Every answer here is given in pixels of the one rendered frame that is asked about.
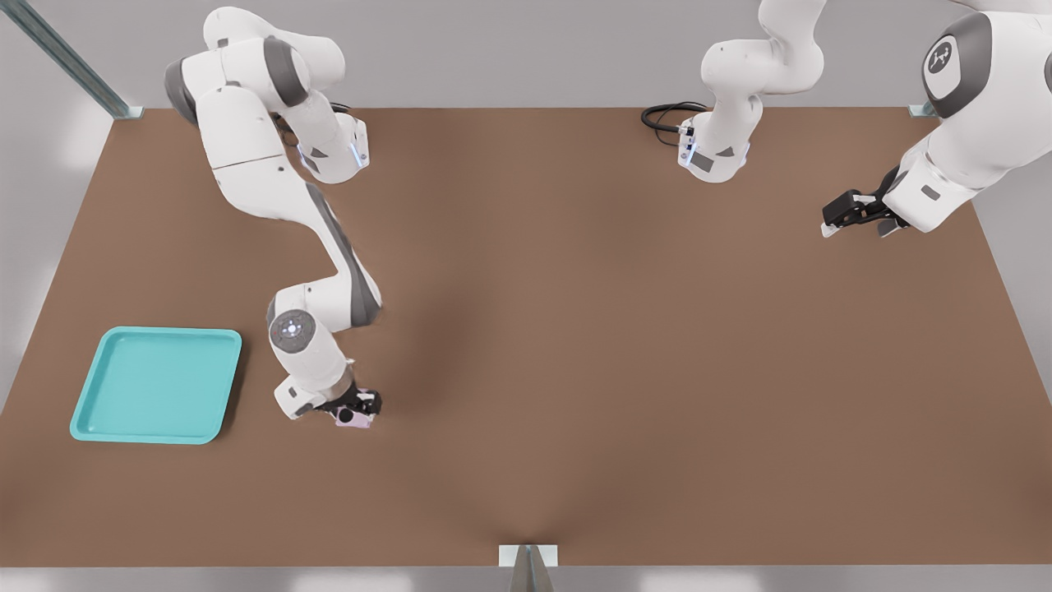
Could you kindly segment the pale blue-green tray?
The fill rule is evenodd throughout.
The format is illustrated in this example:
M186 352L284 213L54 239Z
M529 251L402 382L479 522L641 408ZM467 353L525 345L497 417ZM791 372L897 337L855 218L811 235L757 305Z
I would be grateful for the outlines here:
M112 327L69 420L83 442L206 445L224 423L242 336L214 327Z

